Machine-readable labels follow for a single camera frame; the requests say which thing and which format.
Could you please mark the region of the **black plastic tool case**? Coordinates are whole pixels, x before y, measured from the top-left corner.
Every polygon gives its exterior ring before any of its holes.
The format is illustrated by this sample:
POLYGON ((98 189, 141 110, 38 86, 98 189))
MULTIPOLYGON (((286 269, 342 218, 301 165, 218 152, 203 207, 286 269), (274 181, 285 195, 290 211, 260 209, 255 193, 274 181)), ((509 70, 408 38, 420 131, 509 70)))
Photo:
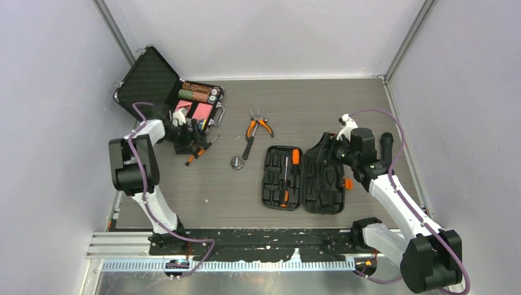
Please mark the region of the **black plastic tool case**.
POLYGON ((324 165, 310 161, 300 150, 300 173, 292 175, 291 153, 294 146, 270 146, 264 159, 264 175, 261 181, 261 202, 268 208, 293 211, 303 207, 309 213, 339 214, 345 208, 346 190, 352 181, 345 177, 342 165, 324 165), (289 203, 279 205, 279 194, 284 178, 285 158, 288 162, 289 203))

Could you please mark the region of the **black orange stubby screwdriver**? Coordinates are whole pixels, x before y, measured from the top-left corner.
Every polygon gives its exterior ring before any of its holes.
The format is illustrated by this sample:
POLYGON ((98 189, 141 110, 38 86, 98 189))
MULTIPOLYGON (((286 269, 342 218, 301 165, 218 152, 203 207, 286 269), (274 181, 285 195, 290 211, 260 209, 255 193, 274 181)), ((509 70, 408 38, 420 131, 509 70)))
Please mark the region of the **black orange stubby screwdriver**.
POLYGON ((288 162, 289 157, 286 156, 285 158, 285 165, 284 165, 284 178, 281 184, 281 191, 279 194, 279 205, 282 208, 287 208, 289 203, 289 191, 288 191, 288 162))

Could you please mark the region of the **small orange precision screwdriver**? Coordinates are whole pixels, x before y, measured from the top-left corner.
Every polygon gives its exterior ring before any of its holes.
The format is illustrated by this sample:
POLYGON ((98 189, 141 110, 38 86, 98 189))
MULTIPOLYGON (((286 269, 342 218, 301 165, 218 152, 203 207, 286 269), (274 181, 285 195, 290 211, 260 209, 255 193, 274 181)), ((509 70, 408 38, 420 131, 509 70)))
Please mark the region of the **small orange precision screwdriver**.
POLYGON ((195 159, 198 159, 205 152, 204 148, 196 149, 192 155, 189 157, 188 161, 185 163, 185 166, 189 166, 195 159))

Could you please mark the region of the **small round tape measure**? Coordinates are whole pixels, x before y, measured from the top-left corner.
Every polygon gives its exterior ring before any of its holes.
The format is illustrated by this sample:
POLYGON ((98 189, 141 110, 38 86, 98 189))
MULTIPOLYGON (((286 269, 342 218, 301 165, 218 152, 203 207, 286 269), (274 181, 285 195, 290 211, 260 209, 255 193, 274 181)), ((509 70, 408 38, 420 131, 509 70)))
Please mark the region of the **small round tape measure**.
POLYGON ((231 159, 230 164, 234 170, 241 170, 244 167, 244 160, 239 156, 235 156, 231 159))

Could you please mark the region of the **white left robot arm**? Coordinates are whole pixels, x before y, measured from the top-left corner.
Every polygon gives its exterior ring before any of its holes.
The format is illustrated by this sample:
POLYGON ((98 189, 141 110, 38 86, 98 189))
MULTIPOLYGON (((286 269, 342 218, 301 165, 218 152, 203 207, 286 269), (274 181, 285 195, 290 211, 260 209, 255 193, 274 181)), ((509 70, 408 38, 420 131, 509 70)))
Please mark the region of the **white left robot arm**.
POLYGON ((189 243, 214 243, 211 238, 187 237, 179 217, 160 190, 160 170, 154 145, 174 127, 168 106, 137 102, 132 104, 132 108, 141 123, 129 135, 108 143, 115 189, 130 196, 144 211, 152 225, 151 243, 165 245, 173 254, 185 252, 189 243))

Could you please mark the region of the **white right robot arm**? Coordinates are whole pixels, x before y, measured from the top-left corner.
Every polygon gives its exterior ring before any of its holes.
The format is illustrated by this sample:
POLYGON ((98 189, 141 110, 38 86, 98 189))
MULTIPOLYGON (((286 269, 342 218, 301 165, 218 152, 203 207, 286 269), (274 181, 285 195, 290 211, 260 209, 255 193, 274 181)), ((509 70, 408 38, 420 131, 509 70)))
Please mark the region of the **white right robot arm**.
POLYGON ((385 132, 380 150, 368 128, 354 128, 349 136, 323 133, 306 151, 318 164, 348 166, 354 179, 383 205, 401 233, 377 218, 353 222, 351 245, 359 252, 373 248, 399 267, 405 285, 415 294, 446 290, 463 281, 462 240, 455 230, 444 230, 411 199, 394 174, 394 138, 385 132))

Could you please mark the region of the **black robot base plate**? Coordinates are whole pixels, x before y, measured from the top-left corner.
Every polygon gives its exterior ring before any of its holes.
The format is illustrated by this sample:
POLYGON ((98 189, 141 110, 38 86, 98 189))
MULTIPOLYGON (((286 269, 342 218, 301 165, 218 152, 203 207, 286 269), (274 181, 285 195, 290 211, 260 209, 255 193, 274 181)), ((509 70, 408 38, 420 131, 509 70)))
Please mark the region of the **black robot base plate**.
POLYGON ((373 250, 355 246, 348 229, 187 229, 183 234, 185 240, 151 234, 150 254, 207 262, 286 262, 295 254, 303 262, 374 258, 373 250))

